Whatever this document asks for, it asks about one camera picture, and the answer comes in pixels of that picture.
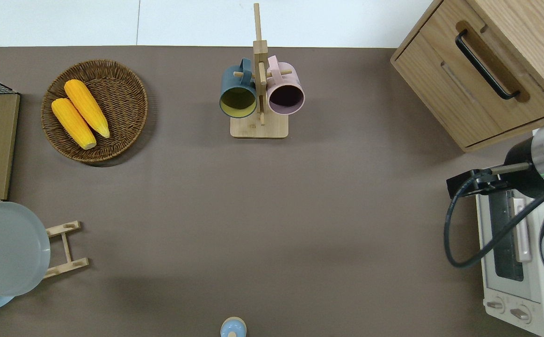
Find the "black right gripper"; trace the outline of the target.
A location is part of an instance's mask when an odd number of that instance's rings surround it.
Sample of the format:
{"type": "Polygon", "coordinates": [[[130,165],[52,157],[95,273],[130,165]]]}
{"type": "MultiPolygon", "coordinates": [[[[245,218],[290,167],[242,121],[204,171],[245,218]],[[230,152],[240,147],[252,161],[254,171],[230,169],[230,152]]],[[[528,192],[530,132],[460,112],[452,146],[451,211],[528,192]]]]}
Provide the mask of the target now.
{"type": "Polygon", "coordinates": [[[489,175],[475,178],[461,196],[490,195],[501,190],[517,190],[533,199],[543,196],[544,179],[532,160],[532,141],[531,137],[513,146],[501,166],[492,167],[489,175]]]}

